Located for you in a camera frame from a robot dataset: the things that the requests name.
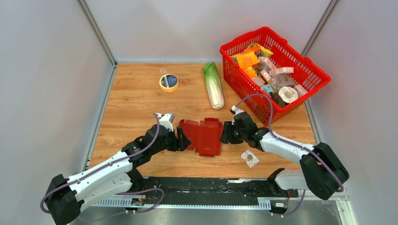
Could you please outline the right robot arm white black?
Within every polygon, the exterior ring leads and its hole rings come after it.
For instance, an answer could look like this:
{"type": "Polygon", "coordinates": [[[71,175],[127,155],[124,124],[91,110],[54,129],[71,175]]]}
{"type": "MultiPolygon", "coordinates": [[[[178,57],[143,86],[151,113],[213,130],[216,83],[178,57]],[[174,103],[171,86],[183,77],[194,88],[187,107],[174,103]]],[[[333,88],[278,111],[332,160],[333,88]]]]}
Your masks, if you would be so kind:
{"type": "Polygon", "coordinates": [[[277,154],[300,166],[300,170],[283,169],[268,182],[268,191],[273,196],[280,196],[287,189],[302,189],[328,200],[334,193],[343,192],[343,184],[350,177],[328,144],[311,145],[288,139],[268,127],[258,127],[244,111],[224,123],[220,142],[247,143],[253,149],[277,154]]]}

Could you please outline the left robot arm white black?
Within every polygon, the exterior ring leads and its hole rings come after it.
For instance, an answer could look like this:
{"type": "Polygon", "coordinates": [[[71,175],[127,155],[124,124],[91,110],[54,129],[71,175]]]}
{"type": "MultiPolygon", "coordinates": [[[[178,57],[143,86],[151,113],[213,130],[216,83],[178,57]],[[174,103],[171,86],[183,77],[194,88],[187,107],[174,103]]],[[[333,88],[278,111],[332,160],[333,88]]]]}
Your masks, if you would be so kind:
{"type": "Polygon", "coordinates": [[[51,215],[55,224],[66,225],[104,198],[127,192],[139,194],[144,186],[137,171],[139,166],[163,150],[184,151],[190,144],[181,127],[171,131],[153,125],[145,135],[126,144],[101,164],[68,178],[62,174],[53,177],[40,207],[51,215]]]}

